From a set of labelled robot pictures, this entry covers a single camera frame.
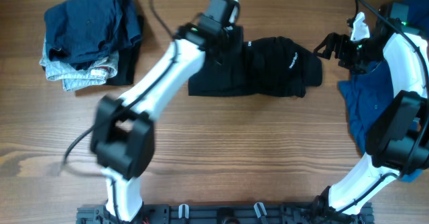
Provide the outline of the folded navy blue shirt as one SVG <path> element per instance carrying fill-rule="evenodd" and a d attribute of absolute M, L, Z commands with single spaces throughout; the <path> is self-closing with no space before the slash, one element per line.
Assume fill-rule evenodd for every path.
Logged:
<path fill-rule="evenodd" d="M 133 0 L 67 0 L 49 8 L 44 21 L 48 59 L 77 70 L 142 39 Z"/>

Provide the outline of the folded light grey garment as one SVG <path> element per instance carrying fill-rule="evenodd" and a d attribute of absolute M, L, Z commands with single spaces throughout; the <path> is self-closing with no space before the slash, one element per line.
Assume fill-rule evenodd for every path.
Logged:
<path fill-rule="evenodd" d="M 42 58 L 39 64 L 44 69 L 46 79 L 50 81 L 61 80 L 63 90 L 66 92 L 104 85 L 110 78 L 118 74 L 118 51 L 90 63 L 86 70 L 76 70 L 67 63 L 58 60 L 51 61 L 46 54 L 46 46 L 47 43 L 44 40 Z"/>

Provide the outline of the black polo shirt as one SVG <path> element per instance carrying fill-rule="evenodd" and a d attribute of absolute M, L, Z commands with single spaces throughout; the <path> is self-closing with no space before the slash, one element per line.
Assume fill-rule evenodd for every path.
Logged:
<path fill-rule="evenodd" d="M 283 36 L 243 41 L 243 28 L 227 29 L 229 45 L 208 55 L 188 80 L 188 94 L 198 97 L 268 95 L 304 97 L 306 87 L 322 84 L 322 62 Z"/>

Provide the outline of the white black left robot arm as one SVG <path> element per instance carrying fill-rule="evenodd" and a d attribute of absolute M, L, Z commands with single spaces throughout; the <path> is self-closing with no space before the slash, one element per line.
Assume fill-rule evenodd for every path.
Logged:
<path fill-rule="evenodd" d="M 179 88 L 204 65 L 206 56 L 240 42 L 232 29 L 238 0 L 210 0 L 197 24 L 180 26 L 155 66 L 118 99 L 97 107 L 90 150 L 107 183 L 107 202 L 95 211 L 99 223 L 142 223 L 141 175 L 155 152 L 155 123 Z"/>

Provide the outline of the folded black garment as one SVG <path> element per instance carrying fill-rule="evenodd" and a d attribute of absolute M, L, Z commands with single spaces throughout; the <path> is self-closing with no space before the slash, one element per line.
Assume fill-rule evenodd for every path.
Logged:
<path fill-rule="evenodd" d="M 127 86 L 133 84 L 141 41 L 142 40 L 138 40 L 131 48 L 125 48 L 119 51 L 118 73 L 113 78 L 109 78 L 105 83 L 106 85 Z"/>

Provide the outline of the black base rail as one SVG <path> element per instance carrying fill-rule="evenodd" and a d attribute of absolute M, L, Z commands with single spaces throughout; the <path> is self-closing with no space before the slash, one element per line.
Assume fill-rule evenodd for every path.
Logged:
<path fill-rule="evenodd" d="M 308 203 L 284 203 L 281 205 L 209 205 L 182 204 L 144 205 L 132 223 L 151 224 L 205 224 L 205 223 L 359 223 L 374 224 L 372 205 L 365 204 L 357 215 L 340 214 L 336 217 L 312 217 Z"/>

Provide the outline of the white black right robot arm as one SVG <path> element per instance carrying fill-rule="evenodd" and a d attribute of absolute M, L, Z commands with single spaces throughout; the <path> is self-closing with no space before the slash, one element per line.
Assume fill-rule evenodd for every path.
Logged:
<path fill-rule="evenodd" d="M 348 20 L 350 34 L 331 33 L 315 48 L 351 73 L 339 89 L 362 156 L 314 199 L 312 219 L 355 222 L 383 187 L 428 168 L 427 2 L 383 4 L 374 28 L 357 11 Z"/>

